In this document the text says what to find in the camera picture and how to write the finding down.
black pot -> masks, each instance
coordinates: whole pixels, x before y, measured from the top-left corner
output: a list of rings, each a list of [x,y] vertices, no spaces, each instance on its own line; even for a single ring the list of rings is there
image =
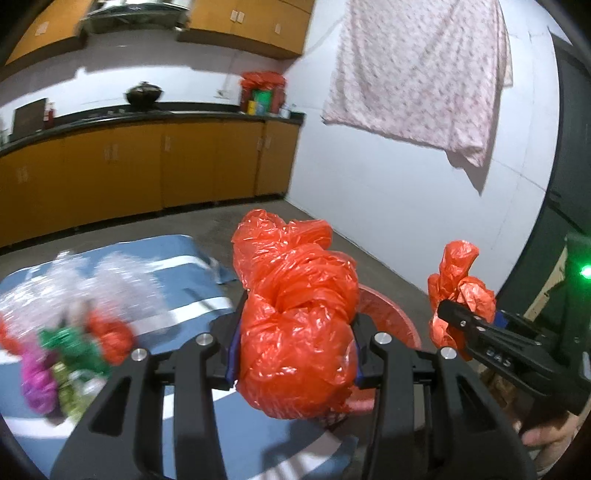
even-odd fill
[[[142,82],[125,94],[129,104],[138,110],[149,110],[162,95],[162,88]]]

white wall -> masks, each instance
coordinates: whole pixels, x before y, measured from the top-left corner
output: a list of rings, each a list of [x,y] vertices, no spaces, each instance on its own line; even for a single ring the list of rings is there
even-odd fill
[[[93,35],[84,50],[0,83],[0,129],[11,128],[15,108],[45,97],[56,104],[56,115],[121,105],[124,92],[143,80],[164,90],[163,102],[237,103],[240,73],[278,68],[276,60],[250,53],[177,42],[169,31]],[[228,98],[216,97],[220,89]]]
[[[442,151],[322,123],[345,0],[316,0],[304,56],[287,67],[288,101],[307,114],[289,201],[327,219],[425,291],[445,244],[455,239],[480,248],[472,274],[498,291],[528,239],[548,185],[559,113],[548,28],[566,36],[534,0],[501,0],[501,5],[514,87],[501,97],[485,181],[486,170],[454,168]],[[470,178],[477,186],[483,183],[481,192]]]

yellow container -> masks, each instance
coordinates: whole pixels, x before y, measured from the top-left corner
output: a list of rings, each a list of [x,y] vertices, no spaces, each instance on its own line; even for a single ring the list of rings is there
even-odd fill
[[[254,100],[249,100],[248,102],[248,110],[246,111],[248,115],[256,115],[256,102]]]

green container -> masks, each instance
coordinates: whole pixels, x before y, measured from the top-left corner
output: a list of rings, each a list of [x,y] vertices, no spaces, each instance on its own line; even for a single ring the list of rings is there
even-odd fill
[[[271,90],[255,90],[253,93],[253,100],[264,107],[264,113],[267,113],[271,108],[272,97],[273,92]]]

wall cabinet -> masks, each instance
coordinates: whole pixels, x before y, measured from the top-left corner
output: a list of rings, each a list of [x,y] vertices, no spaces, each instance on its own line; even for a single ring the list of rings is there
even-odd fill
[[[302,54],[313,0],[196,2],[180,41],[213,43],[276,59]]]
[[[310,14],[285,2],[276,1],[274,4],[274,35],[271,43],[301,55],[308,32]]]
[[[238,17],[239,0],[201,1],[194,3],[188,27],[195,30],[230,33]]]
[[[92,0],[53,0],[22,36],[6,64],[39,48],[77,37],[78,22],[91,3]]]

